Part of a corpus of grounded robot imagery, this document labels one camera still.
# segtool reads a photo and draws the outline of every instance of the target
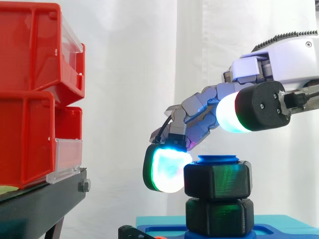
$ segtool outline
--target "blue lid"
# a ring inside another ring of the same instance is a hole
[[[239,159],[235,155],[199,155],[200,164],[233,164]]]

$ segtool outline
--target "black cylindrical joint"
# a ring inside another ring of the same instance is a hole
[[[270,81],[238,92],[235,110],[239,122],[250,131],[288,125],[290,117],[281,113],[279,91],[285,91],[283,85],[278,81]]]

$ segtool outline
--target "cable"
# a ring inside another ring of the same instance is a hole
[[[160,143],[160,139],[161,139],[161,134],[163,133],[164,129],[166,128],[166,126],[168,125],[169,121],[171,120],[171,115],[168,116],[168,118],[165,120],[164,124],[162,125],[162,127],[159,130],[159,133],[157,134],[157,136],[154,139],[154,143]]]
[[[307,96],[307,99],[309,100],[309,99],[311,99],[313,97],[319,96],[319,91],[306,94],[306,96]]]

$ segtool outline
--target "black clamp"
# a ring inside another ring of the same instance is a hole
[[[141,236],[144,239],[155,239],[132,226],[126,225],[119,228],[119,239],[139,239]]]

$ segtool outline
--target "black shelf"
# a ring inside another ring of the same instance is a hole
[[[0,239],[58,239],[64,216],[85,198],[86,175],[0,195]]]

